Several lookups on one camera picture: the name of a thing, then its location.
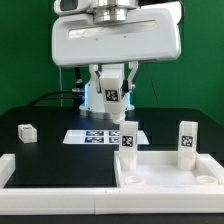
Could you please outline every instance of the black table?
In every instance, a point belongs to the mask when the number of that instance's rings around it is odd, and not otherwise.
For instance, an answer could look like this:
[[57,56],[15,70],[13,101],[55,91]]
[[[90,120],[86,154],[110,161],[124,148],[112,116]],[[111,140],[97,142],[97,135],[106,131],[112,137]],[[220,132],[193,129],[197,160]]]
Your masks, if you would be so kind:
[[[138,150],[177,150],[182,120],[199,122],[198,147],[224,161],[224,128],[197,110],[138,108],[127,120],[139,122],[149,146]],[[23,144],[19,124],[38,130],[38,143]],[[15,153],[16,172],[7,188],[116,187],[113,153],[118,145],[65,145],[68,129],[117,130],[111,121],[80,117],[73,108],[20,107],[0,117],[0,153]],[[0,223],[224,223],[222,214],[147,214],[108,216],[1,216]]]

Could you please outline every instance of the green wall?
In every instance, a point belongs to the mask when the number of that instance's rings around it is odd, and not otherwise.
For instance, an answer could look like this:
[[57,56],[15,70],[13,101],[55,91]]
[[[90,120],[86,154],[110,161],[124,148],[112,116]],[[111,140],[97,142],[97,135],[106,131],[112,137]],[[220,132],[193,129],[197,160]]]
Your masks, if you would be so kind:
[[[53,2],[1,0],[0,114],[59,89],[50,47],[57,18]],[[224,1],[184,2],[181,57],[149,64],[160,106],[199,109],[224,125]],[[141,65],[136,79],[133,102],[137,107],[158,106],[147,66]],[[63,74],[64,88],[73,87],[71,70],[63,69]]]

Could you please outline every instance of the white paper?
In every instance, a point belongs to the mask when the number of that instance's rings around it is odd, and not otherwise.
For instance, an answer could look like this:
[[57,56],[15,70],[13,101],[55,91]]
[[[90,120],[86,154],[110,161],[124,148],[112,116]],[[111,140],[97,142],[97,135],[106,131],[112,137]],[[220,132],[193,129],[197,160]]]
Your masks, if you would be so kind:
[[[138,145],[149,145],[149,141],[143,131],[138,131]],[[63,144],[89,144],[89,145],[118,145],[119,131],[117,130],[68,130]]]

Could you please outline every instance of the white tray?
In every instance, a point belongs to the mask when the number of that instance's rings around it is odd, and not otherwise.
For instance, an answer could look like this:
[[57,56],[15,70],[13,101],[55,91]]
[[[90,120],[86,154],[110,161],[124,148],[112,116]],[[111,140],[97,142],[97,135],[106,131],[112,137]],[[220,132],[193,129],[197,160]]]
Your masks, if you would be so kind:
[[[0,215],[223,213],[224,169],[209,155],[197,155],[196,170],[180,171],[177,152],[138,152],[137,169],[124,172],[115,153],[117,188],[0,189]],[[15,169],[14,155],[0,159],[0,188]],[[201,185],[197,175],[218,179]],[[126,185],[140,175],[144,185]]]
[[[179,169],[177,159],[177,151],[139,151],[136,169],[124,171],[121,169],[119,153],[115,152],[114,167],[117,185],[144,188],[155,185],[198,186],[202,184],[197,180],[199,176],[211,176],[218,180],[218,185],[224,184],[224,169],[209,154],[197,154],[196,167],[192,171]],[[144,180],[144,183],[132,183],[128,181],[129,177],[136,177],[136,180],[139,178],[139,180]]]

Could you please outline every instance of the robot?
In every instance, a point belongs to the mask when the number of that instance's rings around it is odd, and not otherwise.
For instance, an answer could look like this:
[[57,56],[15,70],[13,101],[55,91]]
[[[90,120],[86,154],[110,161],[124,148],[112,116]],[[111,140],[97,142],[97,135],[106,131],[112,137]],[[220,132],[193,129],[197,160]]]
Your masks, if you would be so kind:
[[59,15],[52,35],[54,62],[89,66],[82,115],[119,124],[125,111],[134,109],[129,98],[139,63],[176,60],[181,54],[180,1],[56,0],[54,10]]

